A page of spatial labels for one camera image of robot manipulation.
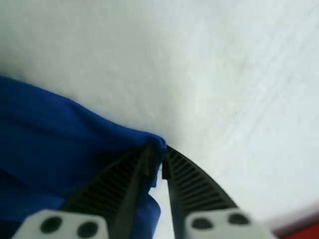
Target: white surface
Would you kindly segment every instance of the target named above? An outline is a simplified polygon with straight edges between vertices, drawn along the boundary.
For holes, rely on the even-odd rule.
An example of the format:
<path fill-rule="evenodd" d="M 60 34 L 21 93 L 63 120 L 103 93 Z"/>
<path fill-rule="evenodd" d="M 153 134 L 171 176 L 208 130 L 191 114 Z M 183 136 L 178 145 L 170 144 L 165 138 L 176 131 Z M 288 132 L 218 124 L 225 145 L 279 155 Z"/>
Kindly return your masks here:
<path fill-rule="evenodd" d="M 231 215 L 244 215 L 247 225 L 230 224 Z M 192 226 L 196 219 L 207 219 L 213 228 L 199 230 Z M 227 209 L 192 213 L 185 220 L 185 239 L 276 239 L 264 225 L 255 222 L 241 209 Z"/>
<path fill-rule="evenodd" d="M 0 1 L 0 73 L 161 135 L 273 229 L 318 205 L 318 43 L 316 0 Z"/>
<path fill-rule="evenodd" d="M 56 231 L 44 234 L 40 229 L 41 225 L 51 217 L 59 217 L 62 223 Z M 81 239 L 77 235 L 78 229 L 87 222 L 94 222 L 98 227 L 96 233 L 89 237 L 90 239 L 109 239 L 108 227 L 104 218 L 52 210 L 42 210 L 27 217 L 12 239 Z"/>

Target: mounting hole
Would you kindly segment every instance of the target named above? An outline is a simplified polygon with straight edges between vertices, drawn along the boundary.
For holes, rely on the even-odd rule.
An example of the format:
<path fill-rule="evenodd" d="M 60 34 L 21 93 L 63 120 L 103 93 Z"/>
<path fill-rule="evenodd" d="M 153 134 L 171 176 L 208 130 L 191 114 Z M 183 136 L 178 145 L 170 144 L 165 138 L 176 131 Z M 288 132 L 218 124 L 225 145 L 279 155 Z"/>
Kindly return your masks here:
<path fill-rule="evenodd" d="M 58 216 L 47 218 L 40 226 L 41 232 L 49 234 L 57 231 L 62 224 L 62 218 Z"/>
<path fill-rule="evenodd" d="M 212 229 L 213 223 L 211 223 L 206 218 L 196 218 L 193 220 L 191 226 L 198 230 L 206 230 L 206 229 Z"/>
<path fill-rule="evenodd" d="M 250 221 L 247 217 L 240 213 L 231 214 L 228 218 L 228 222 L 233 225 L 248 225 Z"/>
<path fill-rule="evenodd" d="M 78 228 L 77 234 L 80 238 L 90 238 L 94 236 L 97 231 L 98 225 L 95 222 L 86 222 Z"/>

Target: blue fabric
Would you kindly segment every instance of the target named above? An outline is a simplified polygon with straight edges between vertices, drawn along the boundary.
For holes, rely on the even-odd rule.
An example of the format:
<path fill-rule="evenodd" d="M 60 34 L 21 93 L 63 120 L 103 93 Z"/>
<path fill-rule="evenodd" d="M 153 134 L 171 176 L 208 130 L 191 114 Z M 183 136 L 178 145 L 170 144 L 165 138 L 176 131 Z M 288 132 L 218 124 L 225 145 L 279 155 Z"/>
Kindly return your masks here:
<path fill-rule="evenodd" d="M 159 152 L 165 141 L 128 129 L 79 104 L 0 76 L 0 230 L 40 209 L 56 209 L 90 180 L 103 152 L 126 150 L 146 142 Z M 153 236 L 160 208 L 145 184 L 138 199 L 133 239 Z"/>

